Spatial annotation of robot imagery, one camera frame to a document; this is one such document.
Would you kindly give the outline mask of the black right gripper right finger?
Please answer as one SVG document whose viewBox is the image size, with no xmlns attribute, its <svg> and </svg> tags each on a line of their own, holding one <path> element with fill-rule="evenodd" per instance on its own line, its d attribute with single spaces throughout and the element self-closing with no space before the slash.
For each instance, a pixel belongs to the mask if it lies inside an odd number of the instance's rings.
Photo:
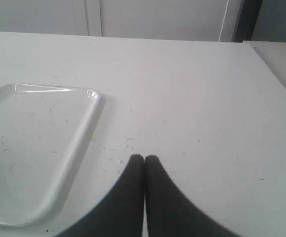
<svg viewBox="0 0 286 237">
<path fill-rule="evenodd" d="M 236 237 L 174 184 L 157 156 L 145 158 L 145 206 L 150 237 Z"/>
</svg>

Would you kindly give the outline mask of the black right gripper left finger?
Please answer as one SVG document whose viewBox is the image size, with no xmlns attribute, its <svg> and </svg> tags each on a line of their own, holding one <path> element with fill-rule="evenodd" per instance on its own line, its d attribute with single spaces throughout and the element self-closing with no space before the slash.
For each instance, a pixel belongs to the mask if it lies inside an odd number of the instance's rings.
<svg viewBox="0 0 286 237">
<path fill-rule="evenodd" d="M 140 237 L 144 214 L 144 159 L 131 155 L 107 195 L 59 237 Z"/>
</svg>

